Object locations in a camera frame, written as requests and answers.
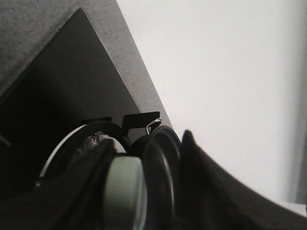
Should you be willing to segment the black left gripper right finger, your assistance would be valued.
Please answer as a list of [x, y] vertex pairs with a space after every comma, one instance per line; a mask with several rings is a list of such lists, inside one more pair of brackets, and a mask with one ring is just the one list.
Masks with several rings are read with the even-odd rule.
[[211, 159], [185, 131], [181, 205], [170, 230], [305, 230], [307, 219], [262, 197]]

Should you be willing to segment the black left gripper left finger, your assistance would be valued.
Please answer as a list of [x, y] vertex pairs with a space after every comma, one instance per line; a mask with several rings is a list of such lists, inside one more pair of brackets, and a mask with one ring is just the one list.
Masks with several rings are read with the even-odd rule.
[[38, 189], [3, 202], [2, 230], [101, 230], [102, 196], [114, 143], [103, 140], [89, 155]]

